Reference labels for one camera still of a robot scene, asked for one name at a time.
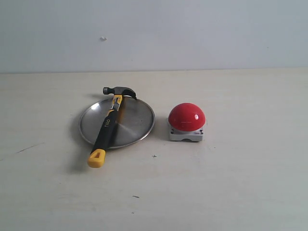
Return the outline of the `black yellow claw hammer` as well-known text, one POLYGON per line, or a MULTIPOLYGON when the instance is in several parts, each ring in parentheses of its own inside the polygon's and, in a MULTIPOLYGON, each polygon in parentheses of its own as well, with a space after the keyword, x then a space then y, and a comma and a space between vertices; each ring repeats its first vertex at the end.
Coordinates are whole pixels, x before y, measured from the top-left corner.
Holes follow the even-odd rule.
POLYGON ((91 154, 87 160, 88 166, 91 168, 100 168, 104 164, 106 151, 109 148, 109 143, 114 133, 116 119, 125 96, 137 99, 134 90, 128 87, 104 87, 103 94, 113 94, 112 107, 109 109, 99 134, 94 143, 91 154))

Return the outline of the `red dome push button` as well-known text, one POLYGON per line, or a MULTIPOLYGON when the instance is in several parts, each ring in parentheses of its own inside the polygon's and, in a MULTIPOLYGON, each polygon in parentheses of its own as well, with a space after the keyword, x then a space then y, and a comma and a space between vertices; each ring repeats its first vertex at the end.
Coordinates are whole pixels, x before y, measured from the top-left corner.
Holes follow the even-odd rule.
POLYGON ((180 103, 169 113, 169 139, 171 141, 204 140, 204 126, 207 123, 203 110, 193 103, 180 103))

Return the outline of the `round steel plate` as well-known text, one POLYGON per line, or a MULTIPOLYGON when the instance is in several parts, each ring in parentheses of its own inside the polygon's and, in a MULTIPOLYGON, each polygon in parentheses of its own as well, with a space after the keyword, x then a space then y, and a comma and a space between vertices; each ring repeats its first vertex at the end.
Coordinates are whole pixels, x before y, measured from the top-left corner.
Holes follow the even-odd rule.
MULTIPOLYGON (((91 105, 81 115, 79 131, 82 138, 89 144, 95 143, 104 118, 111 107, 112 98, 105 98, 91 105)), ((123 148, 141 141, 151 132, 154 123, 154 111, 146 102, 126 97, 121 104, 109 148, 123 148)))

